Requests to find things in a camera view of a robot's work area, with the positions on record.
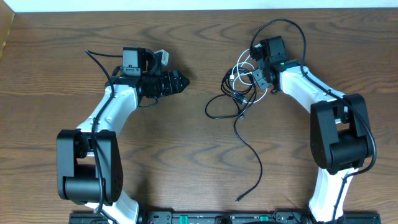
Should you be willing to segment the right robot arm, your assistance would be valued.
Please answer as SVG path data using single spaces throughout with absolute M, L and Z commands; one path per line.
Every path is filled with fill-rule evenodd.
M 314 223 L 338 223 L 354 176 L 365 172 L 364 161 L 375 155 L 368 112 L 360 94 L 332 89 L 299 60 L 291 60 L 280 36 L 249 48 L 257 62 L 253 75 L 260 89 L 273 86 L 291 96 L 310 114 L 310 150 L 318 166 L 308 203 Z

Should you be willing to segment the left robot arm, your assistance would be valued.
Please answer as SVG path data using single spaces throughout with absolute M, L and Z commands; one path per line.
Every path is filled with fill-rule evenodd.
M 92 209 L 71 213 L 70 223 L 147 223 L 146 212 L 123 189 L 118 136 L 143 98 L 181 93 L 190 83 L 180 71 L 163 69 L 165 50 L 124 47 L 119 58 L 112 73 L 100 66 L 107 81 L 92 114 L 56 138 L 59 197 Z

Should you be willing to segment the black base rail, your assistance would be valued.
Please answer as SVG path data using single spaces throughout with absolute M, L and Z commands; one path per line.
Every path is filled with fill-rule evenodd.
M 71 213 L 68 223 L 134 223 L 119 221 L 110 215 L 95 215 L 92 213 Z M 219 224 L 219 223 L 317 223 L 310 218 L 308 212 L 277 210 L 270 213 L 175 213 L 147 212 L 139 215 L 138 224 Z M 333 223 L 347 224 L 380 224 L 381 216 L 376 213 L 346 213 Z

